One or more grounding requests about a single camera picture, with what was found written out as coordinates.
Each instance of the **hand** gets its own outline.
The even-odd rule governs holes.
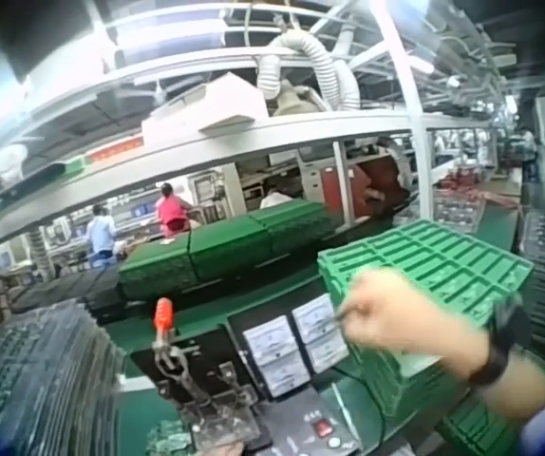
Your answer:
[[[243,444],[241,442],[236,442],[234,444],[219,446],[217,448],[210,449],[201,456],[241,456],[242,453]]]
[[[390,269],[358,274],[340,312],[347,338],[358,345],[445,356],[456,342],[446,336],[458,319]]]

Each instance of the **pink shirt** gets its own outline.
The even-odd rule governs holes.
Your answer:
[[[161,198],[157,201],[157,214],[159,216],[161,230],[166,238],[171,238],[177,233],[185,230],[185,225],[188,222],[186,210],[182,207],[179,198],[171,195],[169,198]],[[180,229],[172,229],[169,227],[171,222],[185,222]]]

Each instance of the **wrist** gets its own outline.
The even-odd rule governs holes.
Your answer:
[[[447,328],[448,338],[446,349],[442,352],[442,362],[459,379],[466,380],[488,362],[490,336],[459,318],[448,322]]]

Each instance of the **ceiling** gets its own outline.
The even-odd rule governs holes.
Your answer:
[[[94,0],[95,11],[105,23],[125,15],[136,14],[146,10],[164,8],[177,4],[200,3],[191,0]],[[325,7],[311,2],[292,2],[295,6],[306,6],[310,9],[326,11]],[[476,23],[483,24],[493,41],[516,43],[518,58],[517,66],[503,70],[508,78],[518,78],[533,74],[545,74],[545,9],[536,6],[537,0],[455,0],[458,8],[466,10],[469,17]],[[93,10],[82,8],[84,2],[67,2],[64,0],[0,0],[0,49],[8,61],[8,71],[13,72],[19,80],[30,72],[40,60],[63,42],[75,36],[77,32],[93,29]],[[236,11],[229,20],[230,24],[242,25],[243,11]],[[168,19],[157,19],[157,24]],[[271,15],[254,12],[252,24],[269,24]],[[309,28],[316,19],[301,18],[303,28]],[[333,46],[334,37],[340,26],[335,24],[324,30],[321,39],[328,48]],[[111,29],[109,35],[114,39],[117,30]],[[251,33],[252,46],[263,46],[273,38],[269,33]],[[371,31],[358,30],[356,41],[361,48],[355,48],[353,53],[373,46],[380,41],[380,36]],[[243,45],[242,33],[227,34],[226,46],[239,47]],[[407,43],[409,48],[416,48],[417,43]],[[138,62],[147,61],[164,55],[190,52],[203,48],[219,46],[203,39],[184,40],[180,45],[174,43],[174,48],[158,47],[147,52],[117,54],[114,65],[123,67]],[[381,67],[392,67],[382,59]],[[241,77],[254,81],[254,70],[236,71]],[[203,75],[204,78],[215,78],[219,73]],[[316,86],[309,70],[293,70],[287,74],[295,84]],[[396,82],[389,81],[385,76],[359,74],[363,95],[370,100],[388,96],[391,92],[400,94]],[[163,89],[172,86],[176,80],[160,82]],[[154,84],[140,87],[136,92],[133,86],[119,86],[115,90],[100,94],[93,103],[82,106],[65,114],[53,122],[47,123],[33,131],[28,143],[29,159],[25,163],[24,172],[30,172],[46,165],[48,162],[65,159],[72,154],[81,153],[90,144],[122,134],[127,130],[139,128],[141,120],[155,106],[152,93]],[[529,93],[536,94],[536,89]],[[171,90],[167,97],[177,94]],[[436,109],[450,110],[460,114],[461,108],[452,103],[444,103]]]

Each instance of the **workbench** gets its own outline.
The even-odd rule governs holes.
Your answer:
[[[518,213],[493,202],[486,208],[479,224],[477,237],[504,250],[510,250],[513,245],[517,228]],[[372,234],[380,227],[372,227]],[[275,300],[288,294],[300,295],[306,302],[324,293],[325,287],[320,279],[316,265],[311,265],[296,274],[289,275],[277,282],[262,287],[256,291],[224,297],[204,306],[198,306],[178,313],[176,327],[182,335],[202,331],[206,328],[223,324],[229,314],[243,312],[260,305],[273,305]],[[132,352],[150,347],[154,339],[152,317],[135,317],[106,327],[112,339],[123,349]],[[138,369],[127,361],[125,374],[128,378],[141,376]],[[359,370],[347,359],[340,366],[343,371],[359,376]],[[383,448],[378,448],[380,431],[383,428],[381,414],[368,395],[365,387],[355,379],[331,372],[316,379],[314,386],[319,390],[328,406],[342,417],[338,402],[334,396],[331,384],[335,383],[345,403],[352,421],[362,439],[362,454],[389,454],[394,446],[393,436],[403,429],[406,423],[385,423],[385,441]],[[146,436],[162,420],[173,420],[176,417],[173,408],[159,399],[154,389],[127,392],[121,398],[121,455],[129,456],[143,454],[146,447]],[[427,419],[430,429],[436,420]]]

